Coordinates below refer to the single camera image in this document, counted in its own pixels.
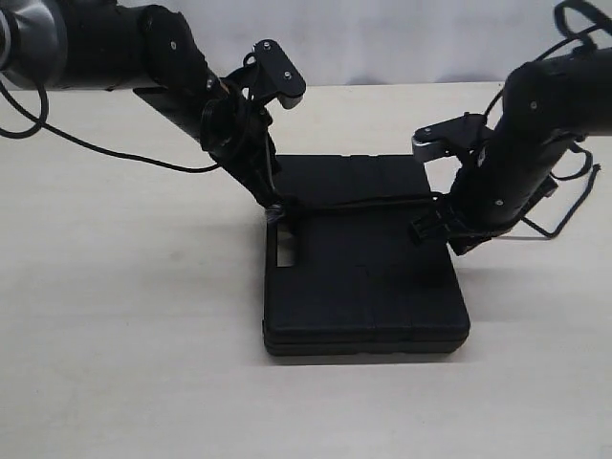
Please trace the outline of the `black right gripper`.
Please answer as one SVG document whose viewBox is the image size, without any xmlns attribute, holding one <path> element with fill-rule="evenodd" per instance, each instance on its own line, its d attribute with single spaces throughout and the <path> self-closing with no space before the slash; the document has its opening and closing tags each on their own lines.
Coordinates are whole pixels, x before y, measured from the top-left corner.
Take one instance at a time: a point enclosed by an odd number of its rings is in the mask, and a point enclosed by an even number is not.
<svg viewBox="0 0 612 459">
<path fill-rule="evenodd" d="M 408 227 L 421 245 L 443 241 L 457 254 L 509 232 L 532 207 L 557 187 L 549 167 L 462 168 L 441 202 Z"/>
</svg>

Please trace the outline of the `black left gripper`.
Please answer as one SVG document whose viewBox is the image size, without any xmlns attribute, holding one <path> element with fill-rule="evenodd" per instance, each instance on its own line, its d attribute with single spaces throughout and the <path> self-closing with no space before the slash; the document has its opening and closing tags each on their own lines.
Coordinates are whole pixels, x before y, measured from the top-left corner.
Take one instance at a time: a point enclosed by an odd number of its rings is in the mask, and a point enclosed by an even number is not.
<svg viewBox="0 0 612 459">
<path fill-rule="evenodd" d="M 251 94 L 259 75 L 258 64 L 226 77 L 206 73 L 200 145 L 258 205 L 273 206 L 280 203 L 280 195 L 273 190 L 266 153 L 272 119 Z"/>
</svg>

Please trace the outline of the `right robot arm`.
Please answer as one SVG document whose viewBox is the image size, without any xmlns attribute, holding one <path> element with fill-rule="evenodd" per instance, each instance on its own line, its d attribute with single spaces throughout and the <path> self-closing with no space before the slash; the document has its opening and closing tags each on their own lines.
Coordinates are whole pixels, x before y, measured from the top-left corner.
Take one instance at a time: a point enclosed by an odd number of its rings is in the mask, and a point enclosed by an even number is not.
<svg viewBox="0 0 612 459">
<path fill-rule="evenodd" d="M 610 133 L 610 49 L 521 65 L 505 81 L 493 129 L 466 113 L 414 132 L 417 161 L 456 157 L 461 166 L 449 192 L 410 224 L 412 241 L 443 240 L 462 255 L 509 232 L 549 191 L 566 151 Z"/>
</svg>

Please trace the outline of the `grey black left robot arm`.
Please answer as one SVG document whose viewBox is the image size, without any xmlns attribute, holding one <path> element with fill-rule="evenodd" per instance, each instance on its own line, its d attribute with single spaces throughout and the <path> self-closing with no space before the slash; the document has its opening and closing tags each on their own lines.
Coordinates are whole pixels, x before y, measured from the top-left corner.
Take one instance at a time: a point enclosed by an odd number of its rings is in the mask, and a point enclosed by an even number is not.
<svg viewBox="0 0 612 459">
<path fill-rule="evenodd" d="M 272 40 L 217 76 L 185 17 L 160 5 L 116 1 L 5 1 L 1 5 L 1 84 L 34 90 L 31 126 L 3 130 L 27 139 L 49 127 L 52 91 L 130 90 L 170 120 L 263 208 L 281 206 L 267 104 L 300 101 L 303 79 Z"/>
</svg>

